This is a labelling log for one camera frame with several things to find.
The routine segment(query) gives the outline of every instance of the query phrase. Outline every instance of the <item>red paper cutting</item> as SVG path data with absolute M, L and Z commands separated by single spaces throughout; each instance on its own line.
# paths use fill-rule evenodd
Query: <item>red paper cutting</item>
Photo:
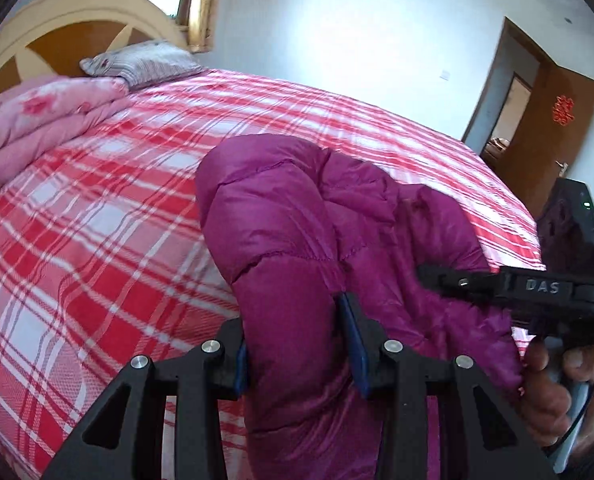
M 565 95 L 560 95 L 552 107 L 552 120 L 557 124 L 566 126 L 575 120 L 575 116 L 571 114 L 575 103 L 573 99 L 567 98 Z

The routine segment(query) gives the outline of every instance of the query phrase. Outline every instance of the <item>gold curtain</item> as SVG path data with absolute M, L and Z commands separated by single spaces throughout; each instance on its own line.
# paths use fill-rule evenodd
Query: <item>gold curtain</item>
M 192 52 L 209 52 L 215 46 L 214 33 L 219 0 L 191 0 L 188 43 Z

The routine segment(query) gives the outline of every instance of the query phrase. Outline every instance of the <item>red plaid bed sheet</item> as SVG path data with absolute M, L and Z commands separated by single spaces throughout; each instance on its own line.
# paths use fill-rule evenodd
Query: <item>red plaid bed sheet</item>
M 541 268 L 529 213 L 465 145 L 348 97 L 239 73 L 149 89 L 0 192 L 0 449 L 37 478 L 135 354 L 171 358 L 237 305 L 200 231 L 193 174 L 224 138 L 302 137 L 456 198 L 492 267 Z M 229 478 L 251 478 L 240 404 Z M 163 478 L 172 478 L 174 407 Z

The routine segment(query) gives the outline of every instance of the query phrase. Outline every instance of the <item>wooden headboard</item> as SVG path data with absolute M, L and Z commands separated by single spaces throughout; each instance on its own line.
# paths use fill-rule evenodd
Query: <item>wooden headboard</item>
M 155 39 L 187 48 L 148 0 L 35 0 L 0 29 L 0 94 L 40 75 L 85 76 L 81 59 Z

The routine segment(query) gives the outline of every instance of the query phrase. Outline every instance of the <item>metal bolt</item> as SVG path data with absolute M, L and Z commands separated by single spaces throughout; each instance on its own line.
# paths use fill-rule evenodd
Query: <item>metal bolt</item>
M 138 370 L 145 368 L 147 364 L 148 358 L 145 355 L 135 355 L 135 357 L 130 360 L 130 366 L 137 368 Z
M 215 339 L 209 339 L 204 344 L 202 344 L 202 350 L 206 352 L 206 354 L 214 354 L 218 352 L 221 348 L 219 341 L 215 341 Z
M 459 368 L 466 368 L 467 370 L 472 368 L 472 365 L 475 364 L 475 361 L 473 361 L 470 357 L 468 357 L 468 355 L 460 355 L 455 360 L 455 362 L 457 363 L 457 366 Z
M 398 354 L 402 350 L 404 350 L 404 345 L 402 345 L 399 341 L 395 339 L 388 339 L 386 343 L 383 344 L 384 349 L 391 354 Z

